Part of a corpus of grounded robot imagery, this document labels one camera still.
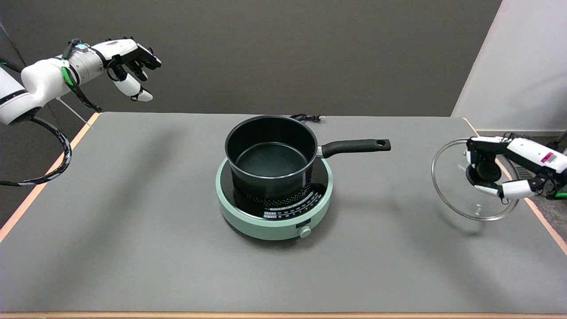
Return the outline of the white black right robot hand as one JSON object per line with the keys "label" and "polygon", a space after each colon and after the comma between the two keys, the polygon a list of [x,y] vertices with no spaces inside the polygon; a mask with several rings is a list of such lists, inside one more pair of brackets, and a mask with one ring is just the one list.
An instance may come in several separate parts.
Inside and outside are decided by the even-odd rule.
{"label": "white black right robot hand", "polygon": [[[534,176],[498,184],[502,171],[498,156],[510,160]],[[466,179],[476,190],[500,198],[516,200],[542,195],[547,200],[566,200],[566,155],[524,139],[514,133],[508,136],[477,136],[466,140]]]}

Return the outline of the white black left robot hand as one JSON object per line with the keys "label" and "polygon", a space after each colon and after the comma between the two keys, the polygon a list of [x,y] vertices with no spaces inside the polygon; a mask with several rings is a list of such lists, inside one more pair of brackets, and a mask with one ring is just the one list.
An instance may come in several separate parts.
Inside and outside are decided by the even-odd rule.
{"label": "white black left robot hand", "polygon": [[152,101],[152,93],[140,82],[148,80],[146,69],[156,70],[162,66],[153,50],[128,38],[108,42],[106,46],[112,50],[106,67],[107,75],[117,89],[131,101]]}

